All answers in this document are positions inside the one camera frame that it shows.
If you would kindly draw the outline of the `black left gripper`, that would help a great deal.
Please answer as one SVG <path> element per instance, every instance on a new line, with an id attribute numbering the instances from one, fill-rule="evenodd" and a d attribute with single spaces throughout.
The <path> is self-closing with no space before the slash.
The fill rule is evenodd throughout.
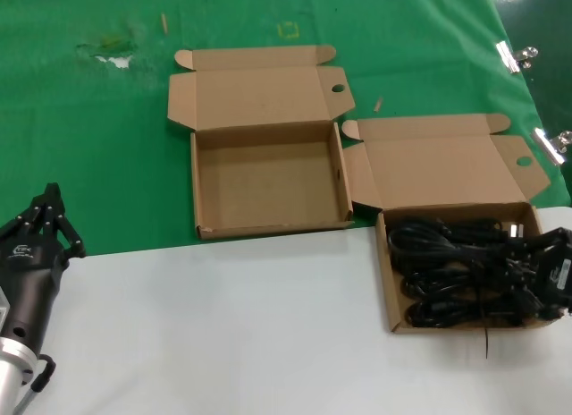
<path id="1" fill-rule="evenodd" d="M 43 223 L 44 235 L 51 238 L 31 235 L 39 233 Z M 56 240 L 59 234 L 68 242 L 67 249 Z M 10 304 L 1 336 L 40 349 L 63 271 L 69 266 L 65 258 L 86 257 L 83 240 L 65 216 L 56 182 L 1 226 L 1 242 L 1 290 Z"/>

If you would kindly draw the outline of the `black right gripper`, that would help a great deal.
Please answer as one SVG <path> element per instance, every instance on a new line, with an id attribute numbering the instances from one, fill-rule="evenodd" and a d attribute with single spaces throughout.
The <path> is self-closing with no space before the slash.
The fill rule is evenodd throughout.
<path id="1" fill-rule="evenodd" d="M 560 319 L 563 308 L 571 305 L 571 248 L 553 247 L 562 243 L 571 243 L 571 231 L 564 227 L 526 238 L 523 242 L 528 253 L 548 249 L 538 265 L 540 294 L 530 289 L 524 289 L 521 294 L 520 309 L 527 318 Z"/>

